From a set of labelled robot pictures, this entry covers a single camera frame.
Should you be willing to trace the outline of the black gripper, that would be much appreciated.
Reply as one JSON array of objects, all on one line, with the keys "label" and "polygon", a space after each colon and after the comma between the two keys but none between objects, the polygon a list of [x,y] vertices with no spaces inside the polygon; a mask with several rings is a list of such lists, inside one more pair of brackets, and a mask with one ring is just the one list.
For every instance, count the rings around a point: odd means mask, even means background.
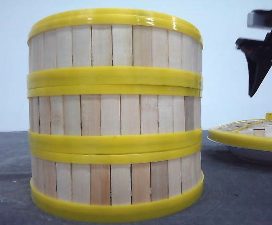
[{"label": "black gripper", "polygon": [[272,66],[272,9],[257,9],[248,13],[247,26],[271,30],[266,34],[263,41],[239,38],[235,43],[237,49],[245,54],[248,63],[248,94],[252,97]]}]

